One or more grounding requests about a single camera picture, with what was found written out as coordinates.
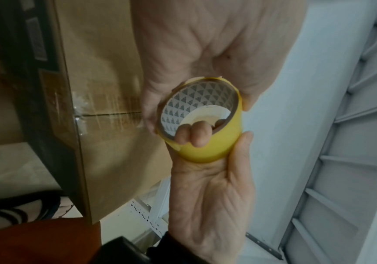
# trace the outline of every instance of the printed pattern inside tape core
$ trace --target printed pattern inside tape core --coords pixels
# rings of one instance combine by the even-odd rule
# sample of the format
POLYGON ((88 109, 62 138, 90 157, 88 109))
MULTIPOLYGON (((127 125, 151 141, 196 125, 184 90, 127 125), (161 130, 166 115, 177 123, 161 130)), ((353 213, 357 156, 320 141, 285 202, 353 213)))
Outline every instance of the printed pattern inside tape core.
POLYGON ((199 107, 217 105, 232 112, 237 104, 237 93, 228 84, 204 81, 188 85, 168 100, 162 110, 164 131, 175 136, 178 126, 190 112, 199 107))

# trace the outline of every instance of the cardboard box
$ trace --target cardboard box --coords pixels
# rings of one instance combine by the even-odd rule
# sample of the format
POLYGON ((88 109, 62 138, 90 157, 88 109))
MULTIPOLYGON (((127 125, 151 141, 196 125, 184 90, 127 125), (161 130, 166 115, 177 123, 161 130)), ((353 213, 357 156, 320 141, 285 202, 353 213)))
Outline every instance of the cardboard box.
POLYGON ((0 0, 0 60, 26 140, 91 222, 170 174, 141 120, 128 0, 0 0))

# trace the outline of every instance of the tape roll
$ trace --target tape roll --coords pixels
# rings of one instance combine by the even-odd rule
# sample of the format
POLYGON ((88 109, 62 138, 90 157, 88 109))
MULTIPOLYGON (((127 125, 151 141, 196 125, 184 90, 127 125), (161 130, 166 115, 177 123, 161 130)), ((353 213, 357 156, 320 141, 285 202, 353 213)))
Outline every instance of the tape roll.
POLYGON ((196 163, 208 163, 227 156, 242 134, 242 98, 238 89, 223 78, 191 79, 172 91, 158 107, 157 132, 180 156, 196 163), (199 108, 220 106, 230 111, 225 122, 213 130, 209 143, 194 147, 174 141, 184 118, 199 108))

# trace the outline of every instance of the black sleeve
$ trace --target black sleeve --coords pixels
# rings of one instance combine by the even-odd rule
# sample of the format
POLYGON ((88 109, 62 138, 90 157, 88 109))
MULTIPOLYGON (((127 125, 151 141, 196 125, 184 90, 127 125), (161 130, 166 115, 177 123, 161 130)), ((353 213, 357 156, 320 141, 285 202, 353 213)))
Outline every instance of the black sleeve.
POLYGON ((90 262, 91 264, 208 264, 192 254, 168 233, 157 247, 150 247, 144 255, 124 237, 116 238, 103 245, 90 262))

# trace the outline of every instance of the yellow tape roll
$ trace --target yellow tape roll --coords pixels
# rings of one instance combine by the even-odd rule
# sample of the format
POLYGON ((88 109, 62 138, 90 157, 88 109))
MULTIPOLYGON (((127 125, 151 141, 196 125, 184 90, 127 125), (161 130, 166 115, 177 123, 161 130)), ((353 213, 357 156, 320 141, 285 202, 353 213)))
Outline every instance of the yellow tape roll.
POLYGON ((188 80, 172 91, 164 104, 158 107, 157 132, 186 160, 207 163, 227 156, 242 134, 242 98, 239 91, 223 78, 196 78, 188 80), (197 108, 221 106, 230 111, 223 125, 213 130, 209 143, 194 147, 191 143, 179 145, 175 132, 182 120, 197 108))

